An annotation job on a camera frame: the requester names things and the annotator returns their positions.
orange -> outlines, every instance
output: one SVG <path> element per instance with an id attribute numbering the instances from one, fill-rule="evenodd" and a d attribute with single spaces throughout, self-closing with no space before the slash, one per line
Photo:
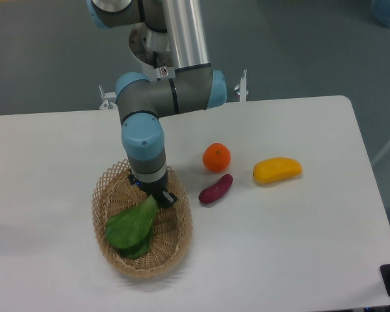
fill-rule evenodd
<path id="1" fill-rule="evenodd" d="M 231 161 L 231 153 L 225 145 L 221 143 L 211 144 L 202 156 L 205 167 L 213 172 L 224 171 Z"/>

toy fruit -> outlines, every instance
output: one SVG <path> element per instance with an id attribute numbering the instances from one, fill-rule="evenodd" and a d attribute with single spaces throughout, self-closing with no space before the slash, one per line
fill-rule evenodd
<path id="1" fill-rule="evenodd" d="M 294 159 L 275 157 L 261 161 L 254 166 L 253 176 L 259 183 L 273 183 L 297 176 L 302 166 Z"/>
<path id="2" fill-rule="evenodd" d="M 233 176 L 225 174 L 217 183 L 202 190 L 198 199 L 204 204 L 213 203 L 226 194 L 231 184 L 233 184 Z"/>
<path id="3" fill-rule="evenodd" d="M 213 172 L 224 171 L 231 161 L 231 153 L 225 145 L 221 143 L 211 144 L 202 156 L 205 167 Z"/>

blue joint cap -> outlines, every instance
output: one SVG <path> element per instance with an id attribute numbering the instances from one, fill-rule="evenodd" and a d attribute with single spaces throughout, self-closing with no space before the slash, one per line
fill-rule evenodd
<path id="1" fill-rule="evenodd" d="M 222 71 L 213 70 L 213 87 L 205 109 L 218 107 L 227 101 L 227 84 Z"/>
<path id="2" fill-rule="evenodd" d="M 100 18 L 98 17 L 96 11 L 94 10 L 94 7 L 92 6 L 92 0 L 86 0 L 86 5 L 87 5 L 87 7 L 88 7 L 88 11 L 90 11 L 90 14 L 91 14 L 92 20 L 94 21 L 94 24 L 96 24 L 96 26 L 97 26 L 98 28 L 101 28 L 101 29 L 108 28 L 108 27 L 100 20 Z"/>
<path id="3" fill-rule="evenodd" d="M 156 158 L 164 149 L 164 133 L 154 115 L 138 112 L 122 125 L 122 143 L 129 157 L 139 161 Z"/>
<path id="4" fill-rule="evenodd" d="M 124 75 L 122 75 L 119 79 L 117 79 L 117 82 L 116 82 L 116 97 L 118 98 L 118 95 L 125 87 L 127 87 L 131 83 L 133 83 L 135 81 L 139 81 L 139 80 L 150 81 L 148 76 L 146 76 L 142 73 L 131 72 L 131 73 L 125 73 Z"/>

metal bracket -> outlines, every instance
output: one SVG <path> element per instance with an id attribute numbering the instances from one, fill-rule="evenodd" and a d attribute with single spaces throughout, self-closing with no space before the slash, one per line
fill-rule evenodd
<path id="1" fill-rule="evenodd" d="M 240 83 L 235 86 L 234 93 L 240 98 L 240 102 L 245 102 L 248 97 L 247 89 L 247 70 L 244 70 L 241 76 Z"/>
<path id="2" fill-rule="evenodd" d="M 117 97 L 115 92 L 105 93 L 102 84 L 98 86 L 99 93 L 101 94 L 101 100 L 103 103 L 99 106 L 99 109 L 116 109 Z"/>

silver metal tube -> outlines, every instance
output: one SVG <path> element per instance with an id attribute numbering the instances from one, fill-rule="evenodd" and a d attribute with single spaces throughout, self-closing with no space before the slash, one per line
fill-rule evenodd
<path id="1" fill-rule="evenodd" d="M 92 0 L 92 2 L 105 12 L 118 12 L 127 8 L 131 0 Z"/>
<path id="2" fill-rule="evenodd" d="M 199 0 L 164 0 L 175 69 L 209 63 Z"/>

